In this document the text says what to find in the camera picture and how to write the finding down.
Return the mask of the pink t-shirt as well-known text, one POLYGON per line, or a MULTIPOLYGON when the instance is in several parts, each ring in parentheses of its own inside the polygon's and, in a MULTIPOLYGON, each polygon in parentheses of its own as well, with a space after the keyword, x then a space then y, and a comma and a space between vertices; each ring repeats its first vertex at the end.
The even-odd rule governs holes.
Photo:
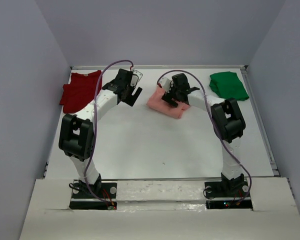
POLYGON ((167 102, 162 100, 165 91, 157 87, 151 97, 148 99, 146 105, 159 113, 167 115, 174 119, 180 119, 183 113, 190 108, 190 106, 183 102, 177 102, 177 107, 170 106, 167 102))

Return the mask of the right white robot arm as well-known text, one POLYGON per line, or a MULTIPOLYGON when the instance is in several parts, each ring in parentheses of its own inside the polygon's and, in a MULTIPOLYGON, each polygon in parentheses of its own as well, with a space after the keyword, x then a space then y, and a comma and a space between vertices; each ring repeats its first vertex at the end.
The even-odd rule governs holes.
POLYGON ((206 94, 202 84, 190 86, 187 71, 177 71, 171 78, 164 75, 157 85, 163 89, 162 100, 173 108, 185 103, 207 112, 216 137, 222 145, 222 170, 220 181, 205 183, 207 199, 239 197, 249 192, 245 181, 246 168, 240 162, 241 138, 246 122, 234 98, 222 99, 206 94))

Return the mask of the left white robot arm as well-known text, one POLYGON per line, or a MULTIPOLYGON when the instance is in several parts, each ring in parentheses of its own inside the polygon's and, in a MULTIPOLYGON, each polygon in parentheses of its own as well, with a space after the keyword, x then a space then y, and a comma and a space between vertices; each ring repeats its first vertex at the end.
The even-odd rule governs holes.
POLYGON ((65 114, 61 121, 58 147, 74 164, 78 185, 72 188, 97 198, 102 188, 102 177, 93 162, 98 121, 119 103, 133 106, 142 92, 138 86, 143 74, 120 68, 115 78, 104 85, 98 77, 92 100, 80 111, 65 114))

